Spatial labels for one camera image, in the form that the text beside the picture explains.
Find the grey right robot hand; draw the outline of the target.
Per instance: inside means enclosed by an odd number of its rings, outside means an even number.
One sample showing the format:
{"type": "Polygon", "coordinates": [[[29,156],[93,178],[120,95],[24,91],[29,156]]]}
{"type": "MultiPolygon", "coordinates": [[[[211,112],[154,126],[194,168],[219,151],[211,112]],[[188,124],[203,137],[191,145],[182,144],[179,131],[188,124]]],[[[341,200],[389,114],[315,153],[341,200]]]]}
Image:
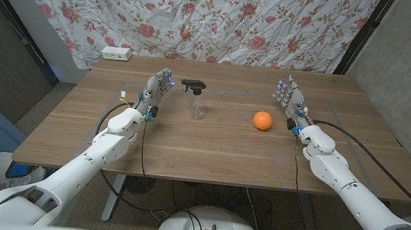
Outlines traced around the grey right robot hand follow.
{"type": "Polygon", "coordinates": [[[304,94],[292,75],[289,76],[288,83],[285,83],[283,80],[279,81],[276,91],[272,96],[285,111],[288,118],[288,129],[294,130],[298,134],[304,128],[313,124],[308,115],[304,94]]]}

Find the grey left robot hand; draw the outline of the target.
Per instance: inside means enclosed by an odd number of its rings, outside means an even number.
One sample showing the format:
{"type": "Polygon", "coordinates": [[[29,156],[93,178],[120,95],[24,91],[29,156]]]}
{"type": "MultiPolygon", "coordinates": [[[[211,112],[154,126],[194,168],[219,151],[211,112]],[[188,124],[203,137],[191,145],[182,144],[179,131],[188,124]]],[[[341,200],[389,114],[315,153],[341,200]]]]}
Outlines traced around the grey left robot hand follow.
{"type": "Polygon", "coordinates": [[[145,84],[142,95],[133,108],[140,113],[147,113],[160,104],[162,97],[174,86],[172,71],[168,68],[156,72],[145,84]]]}

